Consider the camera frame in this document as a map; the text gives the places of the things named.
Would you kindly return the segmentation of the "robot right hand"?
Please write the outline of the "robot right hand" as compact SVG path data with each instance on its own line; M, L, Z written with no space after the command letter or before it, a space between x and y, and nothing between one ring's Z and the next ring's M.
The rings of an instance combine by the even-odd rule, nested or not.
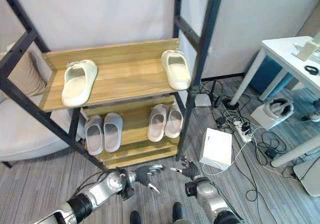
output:
M180 173L183 176L190 178L194 181L196 178L200 176L200 171L195 162L191 159L189 160L187 156L181 157L181 165L184 167L182 169L176 167L170 167L169 169L175 173Z

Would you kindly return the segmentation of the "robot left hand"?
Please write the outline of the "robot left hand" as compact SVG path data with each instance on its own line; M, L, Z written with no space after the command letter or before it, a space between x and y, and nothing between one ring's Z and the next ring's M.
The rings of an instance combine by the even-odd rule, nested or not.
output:
M135 174L135 182L138 182L155 193L160 194L158 188L150 181L150 176L153 176L156 173L160 173L164 171L165 167L161 164L154 164L154 165L144 165L137 168L134 171Z

